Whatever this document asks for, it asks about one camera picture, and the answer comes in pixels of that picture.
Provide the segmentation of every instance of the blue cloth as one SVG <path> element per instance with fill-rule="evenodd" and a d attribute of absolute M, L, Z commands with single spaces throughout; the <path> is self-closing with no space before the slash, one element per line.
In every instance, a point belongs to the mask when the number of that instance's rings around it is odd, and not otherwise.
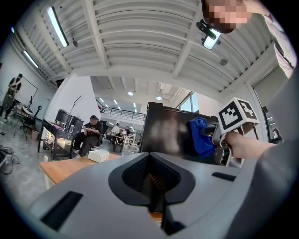
<path fill-rule="evenodd" d="M 200 134 L 202 128 L 206 128 L 206 119 L 203 117 L 197 117 L 190 121 L 192 137 L 194 141 L 194 148 L 201 157 L 207 157 L 214 153 L 215 145 L 211 139 L 207 136 Z"/>

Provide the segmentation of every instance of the desk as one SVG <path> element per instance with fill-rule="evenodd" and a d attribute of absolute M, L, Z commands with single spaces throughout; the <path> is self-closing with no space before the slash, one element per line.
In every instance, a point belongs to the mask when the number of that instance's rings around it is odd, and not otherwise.
<path fill-rule="evenodd" d="M 125 142 L 126 142 L 126 138 L 120 137 L 120 136 L 116 136 L 116 135 L 112 135 L 113 152 L 116 151 L 117 142 L 118 142 L 118 140 L 121 140 L 121 139 L 123 139 L 123 141 L 121 143 L 121 150 L 120 150 L 120 152 L 122 152 L 123 146 L 125 145 Z"/>
<path fill-rule="evenodd" d="M 119 155 L 109 153 L 109 157 L 105 161 L 120 157 L 121 156 Z M 97 164 L 97 162 L 89 160 L 87 157 L 81 157 L 54 162 L 41 162 L 40 167 L 45 173 L 46 188 L 48 190 L 50 188 L 50 184 L 58 184 L 77 171 L 94 164 Z M 162 213 L 151 213 L 151 216 L 155 222 L 162 221 Z"/>
<path fill-rule="evenodd" d="M 51 143 L 50 145 L 48 145 L 46 140 L 42 139 L 44 127 L 55 137 L 54 142 Z M 56 125 L 43 119 L 42 129 L 39 133 L 37 151 L 39 152 L 39 149 L 40 149 L 40 145 L 41 145 L 40 141 L 43 141 L 44 146 L 47 147 L 49 150 L 51 150 L 53 159 L 56 159 L 57 157 L 66 157 L 66 156 L 69 156 L 71 158 L 71 152 L 73 150 L 73 145 L 74 145 L 74 140 L 75 140 L 76 134 L 77 133 L 75 133 L 75 132 L 68 133 L 66 131 L 63 131 L 63 129 L 61 129 L 61 128 L 57 127 Z M 71 140 L 70 148 L 67 148 L 66 140 Z"/>

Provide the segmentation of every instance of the gray floor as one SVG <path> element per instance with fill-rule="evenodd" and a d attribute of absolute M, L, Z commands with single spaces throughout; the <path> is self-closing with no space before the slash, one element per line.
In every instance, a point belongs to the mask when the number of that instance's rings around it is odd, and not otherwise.
<path fill-rule="evenodd" d="M 37 122 L 36 128 L 40 129 L 40 127 L 41 122 Z M 4 136 L 0 134 L 0 145 L 12 148 L 20 163 L 13 165 L 13 171 L 9 175 L 0 173 L 0 180 L 7 192 L 10 193 L 12 200 L 25 209 L 46 190 L 44 173 L 40 169 L 39 163 L 44 161 L 45 156 L 51 159 L 51 152 L 41 148 L 41 152 L 38 153 L 37 141 L 31 139 L 31 133 L 28 135 L 28 141 L 22 131 L 19 131 L 13 138 L 13 122 L 5 123 L 2 130 L 7 134 Z M 100 149 L 107 151 L 109 148 L 108 141 L 104 141 L 100 146 Z M 132 148 L 128 148 L 123 153 L 113 153 L 129 155 L 133 153 L 132 150 Z M 8 167 L 4 165 L 0 169 L 9 171 L 11 164 Z"/>

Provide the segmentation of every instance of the man in black shirt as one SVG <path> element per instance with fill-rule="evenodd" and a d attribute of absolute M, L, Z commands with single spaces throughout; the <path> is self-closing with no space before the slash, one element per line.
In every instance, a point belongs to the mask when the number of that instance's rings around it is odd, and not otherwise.
<path fill-rule="evenodd" d="M 129 126 L 126 126 L 125 131 L 127 131 L 127 136 L 131 133 L 129 130 Z"/>
<path fill-rule="evenodd" d="M 23 75 L 19 74 L 18 77 L 17 77 L 17 79 L 13 78 L 9 82 L 8 90 L 7 90 L 7 93 L 6 93 L 5 97 L 12 97 L 12 98 L 14 98 L 14 96 L 16 95 L 16 93 L 18 93 L 18 91 L 20 90 L 20 88 L 22 86 L 22 83 L 21 83 L 22 77 L 23 77 Z M 13 101 L 13 103 L 11 104 L 11 106 L 9 107 L 9 109 L 6 110 L 4 121 L 7 120 L 7 117 L 10 114 L 10 112 L 12 111 L 12 109 L 14 108 L 14 106 L 15 106 L 15 101 Z M 1 109 L 0 109 L 0 118 L 2 117 L 3 111 L 4 111 L 4 108 L 2 106 Z"/>
<path fill-rule="evenodd" d="M 74 150 L 79 150 L 81 143 L 83 143 L 76 158 L 86 156 L 90 146 L 96 146 L 100 143 L 101 135 L 99 134 L 103 132 L 103 124 L 93 115 L 90 117 L 90 122 L 83 126 L 83 130 L 84 132 L 76 135 L 74 142 Z"/>

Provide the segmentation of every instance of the table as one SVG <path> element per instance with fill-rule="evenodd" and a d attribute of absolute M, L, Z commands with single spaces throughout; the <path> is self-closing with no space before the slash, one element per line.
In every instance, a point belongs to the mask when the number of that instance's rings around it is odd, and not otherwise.
<path fill-rule="evenodd" d="M 109 157 L 105 162 L 120 157 L 119 155 L 109 153 Z M 40 167 L 45 173 L 46 189 L 48 190 L 52 185 L 58 184 L 77 171 L 94 164 L 97 164 L 97 162 L 89 160 L 86 156 L 76 159 L 41 162 Z M 151 213 L 151 216 L 155 222 L 162 221 L 162 213 Z"/>
<path fill-rule="evenodd" d="M 46 128 L 55 137 L 54 142 L 51 143 L 50 145 L 48 145 L 45 139 L 44 140 L 42 139 L 43 128 Z M 73 150 L 76 134 L 77 134 L 76 132 L 68 133 L 64 131 L 62 128 L 55 125 L 54 123 L 50 123 L 47 120 L 43 119 L 42 129 L 39 133 L 37 151 L 39 152 L 40 150 L 40 141 L 43 141 L 43 145 L 47 147 L 49 150 L 51 150 L 53 159 L 56 159 L 57 157 L 66 157 L 66 156 L 69 156 L 69 158 L 71 159 L 71 152 Z M 70 148 L 67 147 L 66 140 L 71 140 Z"/>
<path fill-rule="evenodd" d="M 125 142 L 126 142 L 126 138 L 116 136 L 116 135 L 111 135 L 111 136 L 112 136 L 113 152 L 116 151 L 116 145 L 117 145 L 118 140 L 123 139 L 123 141 L 121 143 L 121 150 L 120 150 L 120 152 L 122 152 L 123 146 L 125 145 Z"/>
<path fill-rule="evenodd" d="M 19 130 L 21 128 L 23 128 L 25 138 L 27 141 L 28 140 L 27 133 L 28 133 L 28 129 L 29 129 L 28 122 L 29 122 L 29 119 L 33 117 L 33 115 L 26 113 L 25 111 L 23 111 L 22 109 L 19 109 L 18 107 L 16 108 L 16 112 L 14 113 L 14 115 L 17 115 L 19 117 L 17 122 L 14 125 L 14 137 L 19 132 Z"/>

